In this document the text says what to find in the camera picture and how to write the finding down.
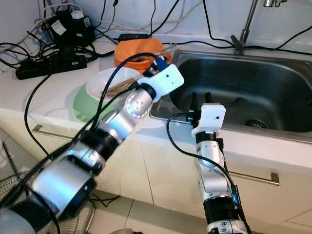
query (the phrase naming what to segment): kitchen counter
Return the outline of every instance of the kitchen counter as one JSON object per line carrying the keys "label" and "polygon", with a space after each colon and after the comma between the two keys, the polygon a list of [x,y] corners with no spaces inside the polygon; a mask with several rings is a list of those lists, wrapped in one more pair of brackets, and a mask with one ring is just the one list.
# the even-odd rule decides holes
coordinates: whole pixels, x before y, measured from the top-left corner
{"label": "kitchen counter", "polygon": [[[95,43],[95,47],[98,53],[104,53],[113,49],[114,45],[100,40]],[[232,53],[232,49],[221,50],[199,45],[178,48]],[[247,50],[246,55],[312,60],[311,56],[278,51]],[[73,113],[75,95],[96,73],[113,66],[114,56],[109,56],[89,63],[86,69],[52,75],[36,92],[29,109],[29,117],[44,128],[58,126],[67,129],[69,136],[73,135],[84,125]],[[30,93],[41,80],[41,77],[18,80],[13,69],[1,73],[0,116],[21,115]],[[173,123],[171,131],[182,148],[195,151],[195,140],[191,138],[190,125]],[[312,175],[312,144],[228,130],[221,130],[220,136],[224,138],[226,157],[274,170]],[[161,146],[168,145],[169,142],[165,121],[150,116],[137,125],[129,138]]]}

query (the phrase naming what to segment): label on adapter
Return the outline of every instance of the label on adapter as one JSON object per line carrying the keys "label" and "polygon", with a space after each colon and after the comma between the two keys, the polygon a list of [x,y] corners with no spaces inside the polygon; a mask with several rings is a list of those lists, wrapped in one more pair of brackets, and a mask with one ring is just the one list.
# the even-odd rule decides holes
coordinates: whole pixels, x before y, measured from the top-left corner
{"label": "label on adapter", "polygon": [[89,17],[86,17],[83,19],[84,25],[86,25],[86,28],[89,27],[91,25],[91,22],[89,20]]}
{"label": "label on adapter", "polygon": [[66,28],[64,28],[64,26],[60,23],[59,20],[55,21],[51,27],[53,28],[53,30],[59,34],[60,36],[66,32]]}

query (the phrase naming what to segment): orange basket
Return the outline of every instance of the orange basket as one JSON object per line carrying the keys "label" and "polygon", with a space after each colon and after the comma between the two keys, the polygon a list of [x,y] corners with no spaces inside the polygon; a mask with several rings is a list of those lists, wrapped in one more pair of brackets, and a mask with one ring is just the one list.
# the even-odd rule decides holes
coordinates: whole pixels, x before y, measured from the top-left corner
{"label": "orange basket", "polygon": [[[121,41],[115,48],[115,66],[118,66],[122,61],[132,55],[142,52],[155,53],[164,49],[165,47],[156,38]],[[171,61],[170,53],[164,54],[163,56],[166,57],[167,62]],[[153,57],[149,56],[140,57],[131,62],[127,62],[125,67],[130,67],[143,73],[151,67],[153,59]]]}

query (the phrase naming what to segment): stainless steel sink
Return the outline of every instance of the stainless steel sink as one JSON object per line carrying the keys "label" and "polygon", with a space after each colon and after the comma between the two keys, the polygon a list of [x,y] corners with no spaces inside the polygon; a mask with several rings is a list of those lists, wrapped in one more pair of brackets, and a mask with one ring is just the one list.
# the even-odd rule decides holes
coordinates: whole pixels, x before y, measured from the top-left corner
{"label": "stainless steel sink", "polygon": [[185,83],[152,106],[152,117],[188,112],[193,93],[200,107],[210,92],[226,108],[223,129],[312,143],[312,62],[177,51],[173,63]]}

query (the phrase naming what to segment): white wall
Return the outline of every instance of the white wall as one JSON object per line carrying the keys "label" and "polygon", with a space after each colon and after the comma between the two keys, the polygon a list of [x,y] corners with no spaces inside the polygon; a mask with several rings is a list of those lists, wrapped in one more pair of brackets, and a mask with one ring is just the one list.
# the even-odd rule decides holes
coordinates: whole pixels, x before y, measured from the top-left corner
{"label": "white wall", "polygon": [[[16,43],[19,41],[27,34],[26,30],[30,30],[37,20],[42,18],[41,11],[42,0],[0,0],[0,42]],[[20,45],[30,52],[37,50],[39,47],[39,43],[33,38],[27,38]],[[17,62],[16,58],[23,58],[23,56],[15,57],[1,54],[0,58],[14,63]],[[0,62],[0,71],[7,68]]]}
{"label": "white wall", "polygon": [[[154,0],[120,0],[117,5],[116,23],[139,27],[149,23],[153,12]],[[201,0],[186,0],[185,11]],[[103,0],[75,0],[84,9],[85,15],[99,19]],[[107,0],[104,19],[110,21],[113,14],[114,0]],[[167,15],[175,0],[156,0],[156,13],[153,22],[161,22]],[[169,20],[177,20],[180,16],[183,0],[180,0]],[[230,39],[232,34],[240,36],[245,26],[252,0],[206,0],[212,33],[215,37]],[[312,24],[311,0],[288,0],[278,8],[265,8],[263,0],[258,1],[257,9],[251,24],[249,44],[266,46],[279,45],[292,35]],[[166,32],[174,24],[166,24],[160,32]],[[206,37],[207,24],[203,5],[197,7],[179,26],[174,33],[189,34],[195,38]],[[308,49],[312,46],[312,30],[301,35],[285,48]]]}

